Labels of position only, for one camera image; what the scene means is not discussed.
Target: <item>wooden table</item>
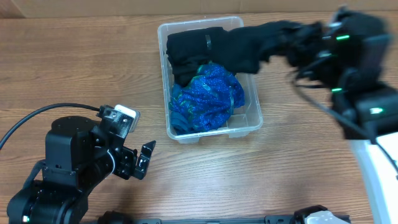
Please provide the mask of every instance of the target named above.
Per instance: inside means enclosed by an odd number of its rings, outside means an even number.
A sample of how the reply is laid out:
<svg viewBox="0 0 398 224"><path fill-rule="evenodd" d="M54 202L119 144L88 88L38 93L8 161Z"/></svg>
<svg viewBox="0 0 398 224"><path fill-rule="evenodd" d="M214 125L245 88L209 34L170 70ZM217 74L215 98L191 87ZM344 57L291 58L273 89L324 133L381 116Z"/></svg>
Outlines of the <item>wooden table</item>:
<svg viewBox="0 0 398 224"><path fill-rule="evenodd" d="M373 12L391 23L398 12ZM246 26L288 19L326 21L330 13L242 14ZM107 210L136 218L233 218L291 214L322 204L354 223L372 223L358 165L340 128L292 93L291 70L272 58L255 76L264 125L244 138L203 138L181 145L165 131L157 28L204 16L89 17L0 20L0 135L34 109L61 102L123 104L142 113L126 145L157 140L142 181L111 176L89 197L85 220ZM397 24L391 24L393 32ZM385 79L398 87L397 47ZM312 90L327 103L328 93ZM95 119L92 111L64 108L36 116L0 152L0 222L34 163L44 158L51 122L67 115Z"/></svg>

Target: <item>green led light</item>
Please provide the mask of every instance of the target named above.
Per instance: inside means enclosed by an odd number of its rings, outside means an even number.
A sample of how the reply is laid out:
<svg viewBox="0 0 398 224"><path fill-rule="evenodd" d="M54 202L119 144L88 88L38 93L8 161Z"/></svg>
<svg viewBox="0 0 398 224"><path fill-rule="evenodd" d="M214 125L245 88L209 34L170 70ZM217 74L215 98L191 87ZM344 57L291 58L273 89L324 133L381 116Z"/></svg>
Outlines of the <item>green led light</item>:
<svg viewBox="0 0 398 224"><path fill-rule="evenodd" d="M30 218L29 218L28 216L24 215L24 216L22 217L22 222L28 223L29 221L30 221Z"/></svg>
<svg viewBox="0 0 398 224"><path fill-rule="evenodd" d="M379 114L382 113L384 110L383 108L371 108L371 114Z"/></svg>
<svg viewBox="0 0 398 224"><path fill-rule="evenodd" d="M342 35L342 36L336 37L336 40L346 40L346 39L349 39L349 35Z"/></svg>
<svg viewBox="0 0 398 224"><path fill-rule="evenodd" d="M336 93L336 92L339 92L341 90L343 90L343 89L342 88L334 88L334 89L331 90L331 92L332 93Z"/></svg>

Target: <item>blue sparkly fabric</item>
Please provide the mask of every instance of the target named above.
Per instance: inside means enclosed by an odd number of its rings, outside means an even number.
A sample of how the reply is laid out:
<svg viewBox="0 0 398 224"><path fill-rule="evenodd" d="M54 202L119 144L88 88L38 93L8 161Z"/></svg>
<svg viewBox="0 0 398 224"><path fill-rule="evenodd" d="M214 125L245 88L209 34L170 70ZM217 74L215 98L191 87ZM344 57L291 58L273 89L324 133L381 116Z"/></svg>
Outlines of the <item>blue sparkly fabric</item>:
<svg viewBox="0 0 398 224"><path fill-rule="evenodd" d="M174 84L170 109L171 125L177 134L220 128L244 105L244 92L235 76L223 66L202 65L197 76L184 88Z"/></svg>

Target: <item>plastic bin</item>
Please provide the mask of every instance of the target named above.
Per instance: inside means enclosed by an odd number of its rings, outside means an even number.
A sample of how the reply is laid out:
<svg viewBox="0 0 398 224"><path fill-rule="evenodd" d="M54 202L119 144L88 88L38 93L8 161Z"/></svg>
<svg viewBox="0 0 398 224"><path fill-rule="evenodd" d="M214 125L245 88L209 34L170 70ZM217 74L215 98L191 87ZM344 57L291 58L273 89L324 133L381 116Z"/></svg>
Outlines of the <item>plastic bin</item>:
<svg viewBox="0 0 398 224"><path fill-rule="evenodd" d="M167 60L166 43L167 36L177 32L193 29L203 29L208 27L223 27L225 30L242 27L243 21L238 16L221 17L216 19L202 19L197 21L174 22L162 24L157 30L159 37L160 62L162 63L164 105L166 111L167 134L170 138L177 140L181 144L193 143L199 141L203 136L212 136L216 134L228 134L230 138L238 138L248 135L251 131L257 130L262 126L263 119L259 98L257 94L256 83L253 75L245 73L236 74L243 87L245 94L245 105L236 108L230 119L219 129L204 133L177 135L174 128L170 125L170 93L174 83L172 68Z"/></svg>

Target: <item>wire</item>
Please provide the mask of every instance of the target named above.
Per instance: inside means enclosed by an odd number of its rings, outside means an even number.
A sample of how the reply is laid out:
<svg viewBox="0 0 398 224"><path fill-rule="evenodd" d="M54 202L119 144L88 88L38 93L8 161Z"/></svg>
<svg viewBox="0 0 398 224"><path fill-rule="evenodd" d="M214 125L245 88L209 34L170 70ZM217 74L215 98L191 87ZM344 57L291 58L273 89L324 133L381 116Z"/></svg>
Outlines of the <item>wire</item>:
<svg viewBox="0 0 398 224"><path fill-rule="evenodd" d="M108 153L108 154L109 154L109 156L111 157L111 159L112 159L112 163L113 163L112 172L110 173L110 175L111 175L111 174L113 174L113 172L114 172L114 169L116 168L116 164L115 164L115 162L114 162L114 157L113 157L113 155L111 154L111 152L109 151L109 149L108 149L107 153Z"/></svg>
<svg viewBox="0 0 398 224"><path fill-rule="evenodd" d="M82 104L78 104L78 103L56 103L53 105L48 105L45 106L43 108L40 108L36 111L31 112L30 114L28 114L25 118L22 118L20 121L18 121L18 123L16 123L5 135L4 137L1 139L0 141L0 150L2 149L2 147L4 146L4 144L6 143L6 141L10 138L10 136L14 133L14 131L16 129L18 129L21 125L23 125L27 120L31 119L32 117L34 117L35 115L38 115L41 112L50 110L50 109L54 109L54 108L59 108L59 107L76 107L76 108L84 108L84 109L88 109L88 110L93 110L93 111L100 111L99 108L95 108L93 106L88 106L88 105L82 105Z"/></svg>
<svg viewBox="0 0 398 224"><path fill-rule="evenodd" d="M326 88L326 86L325 86L325 85L322 85L322 84L315 84L315 85L297 85L297 87L311 88L311 89Z"/></svg>
<svg viewBox="0 0 398 224"><path fill-rule="evenodd" d="M311 64L307 65L306 67L301 68L298 72L297 72L297 76L299 78L305 78L306 77L306 72L309 72L311 70L313 70L314 68L316 68L317 66L329 61L330 59L332 59L332 56L326 56L326 57L321 57L318 60L312 62Z"/></svg>
<svg viewBox="0 0 398 224"><path fill-rule="evenodd" d="M306 95L301 89L300 89L300 85L297 84L297 80L298 80L298 76L293 77L291 84L293 86L293 90L296 92L296 94L298 94L299 97L303 98L305 101L307 101L308 103L310 103L311 105L317 107L318 109L322 110L323 112L325 112L326 114L334 117L336 120L338 120L340 123L342 123L343 125L345 125L346 127L351 128L353 131L357 132L358 134L360 134L362 137L369 139L369 140L373 140L371 142L375 142L377 146L379 146L380 150L384 153L384 155L387 157L388 161L391 163L391 165L395 168L397 174L398 174L398 166L396 161L390 156L390 154L380 145L380 143L378 143L376 138L372 138L370 134L368 134L365 130L363 130L361 127L359 127L357 124L351 122L350 120L346 119L345 117L343 117L342 115L340 115L339 113L337 113L334 110L331 110L329 108L327 108L325 105L315 101L314 99L312 99L311 97L309 97L308 95Z"/></svg>

